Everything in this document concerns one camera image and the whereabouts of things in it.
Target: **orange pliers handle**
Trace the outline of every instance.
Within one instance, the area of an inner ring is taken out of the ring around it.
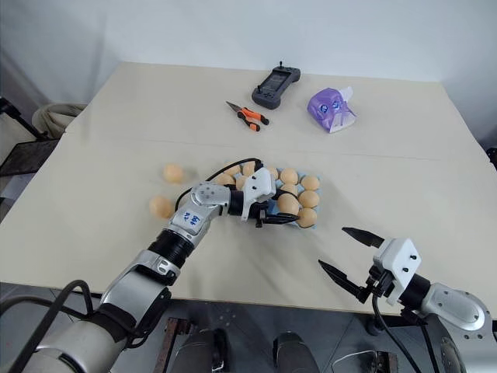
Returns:
[[[261,113],[256,113],[255,111],[251,111],[244,107],[242,109],[242,113],[245,114],[247,117],[251,117],[257,120],[260,120],[263,124],[268,125],[269,124],[269,119],[264,117]]]
[[[252,131],[255,132],[261,131],[261,127],[258,124],[251,122],[250,120],[247,119],[247,116],[243,113],[243,110],[238,111],[236,115],[238,118],[242,119]]]

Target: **brown egg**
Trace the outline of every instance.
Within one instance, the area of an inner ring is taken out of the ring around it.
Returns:
[[[316,224],[316,221],[318,220],[318,214],[311,208],[302,208],[298,211],[298,216],[300,219],[297,220],[297,224],[299,224],[301,228],[311,227]]]
[[[294,215],[298,214],[298,202],[291,194],[282,194],[276,203],[281,212]]]
[[[148,207],[150,208],[152,215],[162,219],[169,219],[174,212],[172,202],[163,196],[153,197],[148,202]]]
[[[284,184],[280,189],[295,194],[295,196],[297,196],[298,193],[297,186],[293,184]]]
[[[319,203],[319,195],[312,190],[304,190],[300,196],[298,196],[298,201],[304,207],[316,207]]]
[[[296,184],[298,182],[298,175],[294,169],[284,169],[280,174],[280,180],[283,184]]]
[[[244,176],[251,176],[255,172],[255,162],[247,162],[243,165],[243,175]]]
[[[305,190],[317,190],[319,189],[319,179],[316,176],[304,176],[301,181],[302,186]]]
[[[183,180],[183,169],[180,165],[169,163],[162,171],[165,181],[169,183],[181,183]]]
[[[228,185],[228,184],[235,184],[235,179],[233,179],[231,176],[226,175],[225,173],[222,173],[216,177],[214,180],[216,184],[219,185]]]
[[[236,190],[243,190],[247,176],[240,176],[236,179]]]
[[[236,165],[236,166],[231,167],[230,169],[227,169],[226,171],[224,171],[224,173],[228,174],[229,176],[234,176],[237,173],[240,173],[241,171],[242,171],[242,169],[240,168],[240,165]]]
[[[267,167],[267,169],[269,170],[269,173],[274,176],[274,179],[278,180],[279,176],[278,176],[278,170],[276,169],[276,167]]]

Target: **egg carton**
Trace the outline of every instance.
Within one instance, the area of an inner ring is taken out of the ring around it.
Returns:
[[[280,168],[280,167],[276,167],[276,170],[278,171],[278,177],[280,177],[281,172],[284,169]],[[298,182],[297,182],[297,202],[298,202],[298,197],[305,190],[304,187],[301,184],[301,181],[308,174],[304,173],[304,172],[301,172],[301,171],[298,171],[298,170],[295,170],[295,171],[297,172],[297,175],[298,175]],[[233,177],[235,178],[235,181],[238,178],[240,178],[241,176],[243,176],[242,173],[236,173],[236,174],[233,175]],[[321,178],[319,176],[316,176],[316,177],[318,178],[318,180],[320,181],[320,184],[321,184]],[[276,189],[277,190],[280,189],[283,186],[283,182],[280,179],[276,180],[275,184],[276,184]],[[320,197],[320,200],[321,200],[321,188],[318,188],[317,190],[314,190],[314,192],[316,192],[318,194],[318,196]],[[277,203],[276,203],[275,200],[273,200],[273,199],[268,200],[268,205],[269,205],[269,209],[268,209],[268,213],[269,214],[278,214],[280,212],[280,209],[278,208],[278,205],[277,205]],[[302,208],[304,208],[304,207],[299,202],[299,210],[302,209]],[[312,210],[316,211],[316,215],[319,216],[319,204],[317,206],[313,207]],[[298,227],[299,229],[310,229],[310,228],[316,229],[317,228],[317,224],[311,225],[310,227],[306,227],[306,228],[302,228],[295,221],[293,221],[293,222],[291,222],[289,224],[290,225],[294,225],[294,226]]]

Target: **black remote control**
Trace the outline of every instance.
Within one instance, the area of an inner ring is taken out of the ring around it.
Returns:
[[[300,78],[301,71],[298,68],[288,68],[280,61],[280,66],[275,67],[264,82],[254,89],[252,99],[254,103],[268,109],[276,109],[281,103],[281,95],[285,89]]]

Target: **controller screen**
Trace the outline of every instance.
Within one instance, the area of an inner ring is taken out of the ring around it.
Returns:
[[[286,78],[290,75],[287,71],[273,71],[271,75],[262,83],[262,89],[277,91]]]

